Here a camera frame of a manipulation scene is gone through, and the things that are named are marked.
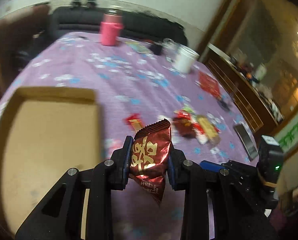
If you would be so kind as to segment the tan biscuit packet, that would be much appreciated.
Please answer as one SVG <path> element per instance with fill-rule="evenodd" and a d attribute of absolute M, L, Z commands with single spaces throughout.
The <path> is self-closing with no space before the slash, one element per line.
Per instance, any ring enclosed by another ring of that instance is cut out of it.
<path fill-rule="evenodd" d="M 201 126 L 208 141 L 216 146 L 220 142 L 220 137 L 213 124 L 203 115 L 197 115 L 197 122 Z"/>

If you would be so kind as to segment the dark red candy packet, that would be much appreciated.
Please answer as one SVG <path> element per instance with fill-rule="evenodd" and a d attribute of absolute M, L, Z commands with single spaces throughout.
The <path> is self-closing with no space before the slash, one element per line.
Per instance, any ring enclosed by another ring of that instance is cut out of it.
<path fill-rule="evenodd" d="M 188 119 L 175 117 L 172 119 L 172 122 L 180 136 L 185 138 L 196 137 L 193 124 Z"/>

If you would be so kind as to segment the dark red foil snack packet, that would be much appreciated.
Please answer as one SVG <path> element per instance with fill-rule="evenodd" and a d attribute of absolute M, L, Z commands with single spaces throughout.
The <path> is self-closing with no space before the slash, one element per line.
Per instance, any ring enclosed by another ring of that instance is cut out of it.
<path fill-rule="evenodd" d="M 158 205 L 164 195 L 171 144 L 171 124 L 163 119 L 139 130 L 132 145 L 129 177 Z"/>

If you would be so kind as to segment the red green candy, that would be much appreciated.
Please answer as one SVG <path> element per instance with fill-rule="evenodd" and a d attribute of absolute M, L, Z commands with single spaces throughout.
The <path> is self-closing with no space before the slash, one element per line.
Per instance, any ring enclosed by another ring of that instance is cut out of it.
<path fill-rule="evenodd" d="M 174 114 L 177 118 L 190 120 L 193 116 L 196 115 L 196 112 L 189 106 L 184 106 L 179 110 L 175 110 Z"/>

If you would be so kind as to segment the smartphone on table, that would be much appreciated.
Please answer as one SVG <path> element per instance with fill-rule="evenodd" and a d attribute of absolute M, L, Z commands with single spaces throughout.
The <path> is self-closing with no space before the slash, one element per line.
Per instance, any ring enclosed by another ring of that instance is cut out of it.
<path fill-rule="evenodd" d="M 244 146 L 248 159 L 253 161 L 258 156 L 258 152 L 247 130 L 242 124 L 236 124 L 234 130 Z"/>

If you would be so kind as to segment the wooden sideboard cabinet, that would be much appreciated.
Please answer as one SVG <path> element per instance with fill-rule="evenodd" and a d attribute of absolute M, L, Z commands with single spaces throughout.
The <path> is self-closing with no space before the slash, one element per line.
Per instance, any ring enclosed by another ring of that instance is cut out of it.
<path fill-rule="evenodd" d="M 204 64 L 216 77 L 220 85 L 233 97 L 255 138 L 272 135 L 278 122 L 261 99 L 258 92 L 230 63 L 230 57 L 213 44 L 208 44 L 208 53 Z"/>

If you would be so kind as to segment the black small stand on table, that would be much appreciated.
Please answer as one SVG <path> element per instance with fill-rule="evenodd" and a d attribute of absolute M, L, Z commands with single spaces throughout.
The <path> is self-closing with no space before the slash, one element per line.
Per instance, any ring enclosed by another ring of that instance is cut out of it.
<path fill-rule="evenodd" d="M 222 97 L 217 98 L 217 103 L 219 104 L 221 109 L 223 109 L 224 111 L 226 111 L 226 112 L 230 111 L 229 105 L 224 101 L 224 99 Z"/>

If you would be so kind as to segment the brown cardboard tray box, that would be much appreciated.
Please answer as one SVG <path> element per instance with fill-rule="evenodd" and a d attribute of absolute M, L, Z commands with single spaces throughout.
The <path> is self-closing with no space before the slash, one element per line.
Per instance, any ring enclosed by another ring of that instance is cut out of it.
<path fill-rule="evenodd" d="M 96 92 L 71 87 L 20 87 L 0 117 L 0 225 L 14 235 L 70 168 L 101 161 Z"/>

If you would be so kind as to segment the red gift packet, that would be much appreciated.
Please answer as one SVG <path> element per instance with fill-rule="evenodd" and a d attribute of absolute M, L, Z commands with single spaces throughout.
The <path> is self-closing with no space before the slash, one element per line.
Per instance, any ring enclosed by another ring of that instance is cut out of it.
<path fill-rule="evenodd" d="M 208 92 L 214 98 L 221 97 L 218 81 L 205 72 L 199 72 L 199 83 L 202 90 Z"/>

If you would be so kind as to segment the white plastic jar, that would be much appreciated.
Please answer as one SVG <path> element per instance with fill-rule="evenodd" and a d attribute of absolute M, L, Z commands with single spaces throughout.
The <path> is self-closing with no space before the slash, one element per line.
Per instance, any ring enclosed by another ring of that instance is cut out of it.
<path fill-rule="evenodd" d="M 192 65 L 197 61 L 198 57 L 199 54 L 193 49 L 184 45 L 180 45 L 173 62 L 173 67 L 181 73 L 188 74 Z"/>

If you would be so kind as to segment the purple floral tablecloth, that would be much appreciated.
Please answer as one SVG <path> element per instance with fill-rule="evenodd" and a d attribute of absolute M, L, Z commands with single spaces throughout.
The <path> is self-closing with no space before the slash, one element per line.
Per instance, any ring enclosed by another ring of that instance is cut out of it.
<path fill-rule="evenodd" d="M 87 144 L 91 134 L 80 124 L 91 125 L 87 112 L 71 116 L 66 108 L 61 117 L 66 131 L 64 148 L 48 150 L 46 143 L 32 144 L 41 129 L 30 127 L 22 136 L 29 152 L 17 150 L 3 157 L 1 214 L 7 228 L 16 233 L 22 222 L 69 168 L 81 171 L 94 168 L 123 146 L 125 137 L 134 135 L 126 119 L 136 114 L 145 125 L 162 119 L 171 120 L 176 111 L 187 108 L 207 116 L 220 130 L 216 146 L 186 139 L 172 130 L 175 148 L 199 163 L 207 160 L 225 163 L 235 160 L 248 164 L 249 159 L 237 133 L 236 124 L 245 120 L 235 105 L 225 111 L 217 100 L 198 84 L 200 72 L 207 73 L 205 65 L 196 62 L 191 72 L 175 70 L 163 56 L 135 52 L 122 39 L 116 47 L 102 46 L 99 35 L 69 33 L 34 58 L 11 83 L 0 100 L 0 118 L 11 96 L 19 87 L 74 87 L 92 89 L 99 104 L 101 151 L 92 153 Z"/>

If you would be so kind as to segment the black pouch on table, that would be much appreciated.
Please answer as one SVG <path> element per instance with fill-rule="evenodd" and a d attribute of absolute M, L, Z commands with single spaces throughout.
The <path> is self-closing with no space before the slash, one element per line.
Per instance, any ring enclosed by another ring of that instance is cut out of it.
<path fill-rule="evenodd" d="M 149 46 L 149 50 L 152 51 L 154 55 L 161 55 L 161 52 L 163 50 L 163 43 L 162 42 L 153 42 Z"/>

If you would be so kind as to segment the green booklet on table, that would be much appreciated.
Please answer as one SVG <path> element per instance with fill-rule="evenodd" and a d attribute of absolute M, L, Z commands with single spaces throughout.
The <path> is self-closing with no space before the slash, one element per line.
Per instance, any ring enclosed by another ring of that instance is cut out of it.
<path fill-rule="evenodd" d="M 125 44 L 127 44 L 129 47 L 131 47 L 135 52 L 139 54 L 151 54 L 152 51 L 148 49 L 147 47 L 143 46 L 137 41 L 126 41 Z"/>

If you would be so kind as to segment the black leather sofa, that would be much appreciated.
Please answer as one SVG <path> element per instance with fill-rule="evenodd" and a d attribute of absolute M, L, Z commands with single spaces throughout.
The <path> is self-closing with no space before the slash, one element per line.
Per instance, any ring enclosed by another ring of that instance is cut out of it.
<path fill-rule="evenodd" d="M 154 42 L 169 38 L 188 45 L 184 27 L 177 22 L 144 12 L 118 10 L 117 15 L 105 16 L 107 12 L 107 8 L 58 7 L 49 16 L 48 34 L 56 40 L 75 31 L 99 33 L 101 22 L 109 21 L 122 24 L 121 37 Z"/>

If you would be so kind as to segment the pink thermos bottle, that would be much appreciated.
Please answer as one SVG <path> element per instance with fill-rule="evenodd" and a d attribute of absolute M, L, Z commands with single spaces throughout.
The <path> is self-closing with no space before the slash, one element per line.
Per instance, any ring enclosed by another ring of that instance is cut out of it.
<path fill-rule="evenodd" d="M 109 8 L 100 24 L 100 43 L 103 46 L 116 46 L 123 28 L 121 10 Z"/>

